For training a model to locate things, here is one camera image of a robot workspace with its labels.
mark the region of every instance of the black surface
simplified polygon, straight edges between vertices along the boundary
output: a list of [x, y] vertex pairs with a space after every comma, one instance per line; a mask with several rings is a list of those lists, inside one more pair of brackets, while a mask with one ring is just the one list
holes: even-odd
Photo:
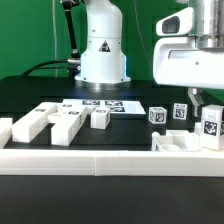
[[223, 224], [224, 180], [1, 176], [4, 224]]
[[[9, 77], [0, 82], [0, 116], [13, 116], [16, 121], [43, 101], [61, 102], [63, 98], [139, 100], [146, 111], [148, 106], [172, 111], [174, 102], [189, 103], [185, 89], [161, 88], [151, 82], [135, 82], [132, 89], [102, 93], [76, 88], [69, 79]], [[204, 100], [218, 103], [207, 94]], [[130, 150], [148, 150], [152, 131], [192, 129], [190, 110], [185, 122], [172, 120], [169, 112], [166, 127], [150, 124], [147, 115], [112, 116], [105, 131], [92, 131], [87, 120], [70, 149], [128, 146]], [[50, 126], [31, 144], [13, 146], [51, 148], [49, 130]], [[223, 189], [223, 178], [0, 176], [0, 223], [222, 224]]]
[[[186, 129], [191, 131], [195, 122], [192, 106], [185, 88], [154, 86], [150, 81], [132, 82], [130, 88], [116, 91], [95, 91], [73, 85], [68, 78], [8, 77], [0, 82], [0, 116], [13, 117], [14, 122], [42, 102], [62, 102], [63, 99], [97, 99], [140, 101], [146, 115], [111, 115], [106, 130], [90, 128], [90, 120], [85, 124], [66, 149], [129, 149], [150, 150], [151, 133], [165, 133], [165, 129]], [[173, 104], [187, 103], [186, 121], [172, 118]], [[166, 125], [153, 125], [148, 121], [149, 106], [162, 106], [168, 110]], [[6, 148], [49, 148], [51, 146], [48, 126], [31, 144], [9, 141]]]

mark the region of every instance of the green wall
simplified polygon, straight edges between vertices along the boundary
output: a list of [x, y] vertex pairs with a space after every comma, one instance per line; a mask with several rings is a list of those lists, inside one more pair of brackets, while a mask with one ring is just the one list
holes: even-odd
[[[152, 78], [152, 56], [156, 22], [180, 9], [172, 0], [136, 0], [141, 43], [136, 23], [134, 0], [111, 0], [123, 13], [122, 50], [126, 54], [128, 75], [132, 79]], [[58, 58], [70, 57], [65, 16], [60, 0], [56, 3]], [[86, 48], [86, 11], [82, 4], [72, 10], [78, 47]], [[55, 58], [52, 0], [0, 1], [0, 78], [20, 75], [26, 69]], [[38, 71], [32, 75], [54, 76], [54, 71]], [[66, 76], [66, 70], [59, 72]]]

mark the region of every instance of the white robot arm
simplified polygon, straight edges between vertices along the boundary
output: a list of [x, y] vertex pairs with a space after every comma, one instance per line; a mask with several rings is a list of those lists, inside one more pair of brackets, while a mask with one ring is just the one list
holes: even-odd
[[[62, 0], [79, 4], [81, 0]], [[122, 14], [109, 0], [83, 0], [88, 19], [87, 49], [81, 55], [76, 84], [94, 89], [129, 85], [126, 56], [121, 51]]]
[[158, 35], [174, 37], [157, 42], [153, 75], [159, 84], [189, 87], [197, 116], [202, 88], [224, 89], [224, 0], [176, 2], [188, 8], [157, 23]]

